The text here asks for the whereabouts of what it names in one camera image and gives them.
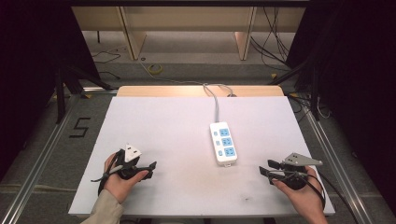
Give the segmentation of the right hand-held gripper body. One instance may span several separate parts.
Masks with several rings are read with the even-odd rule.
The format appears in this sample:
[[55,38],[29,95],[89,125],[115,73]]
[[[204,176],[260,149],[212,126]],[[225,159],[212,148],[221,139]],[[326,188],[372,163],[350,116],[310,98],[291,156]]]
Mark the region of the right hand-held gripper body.
[[291,189],[301,189],[306,185],[308,180],[306,166],[320,166],[323,164],[322,161],[295,152],[291,153],[281,163],[284,164],[284,169],[277,170],[280,172],[280,175],[277,175],[276,179],[282,181]]

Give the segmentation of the white power strip blue sockets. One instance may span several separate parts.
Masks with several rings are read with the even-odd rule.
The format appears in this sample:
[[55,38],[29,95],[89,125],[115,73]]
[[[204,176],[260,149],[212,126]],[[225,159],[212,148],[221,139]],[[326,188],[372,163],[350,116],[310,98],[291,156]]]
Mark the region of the white power strip blue sockets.
[[238,156],[228,123],[211,123],[209,129],[217,164],[225,167],[231,166],[237,161]]

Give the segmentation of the dark curtain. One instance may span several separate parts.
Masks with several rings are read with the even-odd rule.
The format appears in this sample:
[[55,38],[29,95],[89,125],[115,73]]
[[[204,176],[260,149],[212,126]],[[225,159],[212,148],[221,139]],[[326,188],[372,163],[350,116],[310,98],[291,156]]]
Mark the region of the dark curtain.
[[308,0],[287,65],[318,92],[396,216],[396,0]]
[[67,0],[0,0],[0,181],[70,66],[99,77]]

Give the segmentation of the black metal stand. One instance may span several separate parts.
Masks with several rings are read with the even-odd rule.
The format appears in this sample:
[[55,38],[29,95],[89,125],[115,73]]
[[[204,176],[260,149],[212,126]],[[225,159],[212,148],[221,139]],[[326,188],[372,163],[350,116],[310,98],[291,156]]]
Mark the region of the black metal stand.
[[318,109],[318,71],[311,60],[305,60],[300,65],[292,68],[281,77],[275,78],[270,85],[278,85],[282,82],[298,76],[294,88],[297,91],[308,90],[310,93],[309,109],[316,120],[319,120]]
[[57,121],[59,124],[66,113],[64,88],[69,89],[72,94],[82,94],[83,87],[80,84],[81,79],[87,79],[91,83],[104,90],[112,91],[113,87],[102,81],[98,74],[92,75],[74,65],[61,65],[55,73],[55,90],[57,96]]

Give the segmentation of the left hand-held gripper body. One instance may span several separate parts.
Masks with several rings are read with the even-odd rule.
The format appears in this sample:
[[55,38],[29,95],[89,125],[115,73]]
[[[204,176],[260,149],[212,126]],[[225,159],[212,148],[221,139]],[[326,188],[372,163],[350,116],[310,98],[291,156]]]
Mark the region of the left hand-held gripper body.
[[138,168],[137,163],[142,155],[141,151],[127,144],[117,154],[116,166],[120,166],[117,174],[124,180],[134,177],[141,171],[149,170],[148,167]]

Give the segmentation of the white table cover board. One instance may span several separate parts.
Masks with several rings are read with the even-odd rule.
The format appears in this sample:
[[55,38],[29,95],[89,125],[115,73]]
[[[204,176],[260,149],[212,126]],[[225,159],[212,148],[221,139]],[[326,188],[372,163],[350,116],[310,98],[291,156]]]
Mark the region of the white table cover board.
[[[227,122],[238,156],[218,165],[209,125]],[[124,203],[133,217],[286,217],[289,199],[259,167],[309,153],[289,100],[275,97],[115,97],[99,132],[70,214],[87,216],[107,157],[131,144],[152,178]]]

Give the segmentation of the aluminium floor rail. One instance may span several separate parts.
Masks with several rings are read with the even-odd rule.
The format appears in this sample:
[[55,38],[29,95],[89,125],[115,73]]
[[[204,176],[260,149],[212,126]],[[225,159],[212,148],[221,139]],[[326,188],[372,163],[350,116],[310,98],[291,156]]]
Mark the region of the aluminium floor rail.
[[109,103],[116,93],[96,88],[66,95],[57,120],[50,99],[23,150],[0,181],[0,224],[78,224],[68,214]]
[[336,152],[329,140],[329,137],[325,133],[322,125],[312,112],[306,107],[303,107],[303,111],[313,129],[319,144],[322,148],[323,153],[331,166],[333,174],[340,186],[341,191],[344,193],[347,206],[350,208],[351,213],[356,218],[358,224],[374,224],[373,219],[368,213],[368,210],[361,199],[358,191],[355,189],[351,179],[347,175],[347,170],[344,168],[340,159],[337,157]]

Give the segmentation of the person's left hand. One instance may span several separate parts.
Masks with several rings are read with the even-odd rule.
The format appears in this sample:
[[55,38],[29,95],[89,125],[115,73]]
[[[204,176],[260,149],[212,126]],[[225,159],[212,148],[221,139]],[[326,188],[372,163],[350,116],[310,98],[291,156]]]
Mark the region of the person's left hand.
[[149,172],[144,170],[136,174],[134,177],[124,180],[117,174],[111,175],[104,184],[104,189],[109,191],[118,201],[124,203],[132,188],[140,182]]

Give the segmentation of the person's right hand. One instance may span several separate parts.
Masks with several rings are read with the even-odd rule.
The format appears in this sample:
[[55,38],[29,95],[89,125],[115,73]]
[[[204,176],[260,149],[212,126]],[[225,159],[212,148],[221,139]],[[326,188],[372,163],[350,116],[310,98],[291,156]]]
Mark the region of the person's right hand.
[[294,209],[301,217],[312,214],[324,215],[321,200],[322,186],[316,180],[316,172],[309,166],[306,166],[305,169],[308,174],[308,182],[316,190],[313,190],[308,184],[302,189],[294,190],[277,179],[273,179],[273,184],[290,199]]

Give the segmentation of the light wooden shelf unit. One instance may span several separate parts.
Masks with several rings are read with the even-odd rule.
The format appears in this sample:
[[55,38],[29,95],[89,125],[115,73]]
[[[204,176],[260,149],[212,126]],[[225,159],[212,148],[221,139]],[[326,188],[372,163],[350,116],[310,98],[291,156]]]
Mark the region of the light wooden shelf unit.
[[302,7],[73,7],[83,31],[122,31],[130,58],[136,60],[147,32],[232,32],[239,57],[248,57],[251,34],[268,32],[270,22],[280,33],[295,33]]

